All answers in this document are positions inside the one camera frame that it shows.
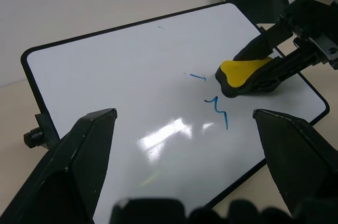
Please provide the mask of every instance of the whiteboard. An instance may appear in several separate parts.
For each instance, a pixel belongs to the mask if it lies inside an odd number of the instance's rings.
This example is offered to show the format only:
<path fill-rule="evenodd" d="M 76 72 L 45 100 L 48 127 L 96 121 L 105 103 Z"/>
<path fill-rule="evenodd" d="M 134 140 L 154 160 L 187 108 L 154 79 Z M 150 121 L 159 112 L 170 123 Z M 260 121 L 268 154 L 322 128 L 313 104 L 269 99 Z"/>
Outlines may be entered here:
<path fill-rule="evenodd" d="M 299 75 L 270 94 L 222 95 L 217 68 L 257 35 L 234 5 L 222 3 L 24 53 L 34 94 L 60 137 L 86 113 L 117 109 L 95 223 L 108 223 L 125 197 L 177 198 L 187 212 L 210 202 L 264 159 L 255 108 L 308 122 L 328 112 Z M 206 102 L 216 96 L 228 129 Z"/>

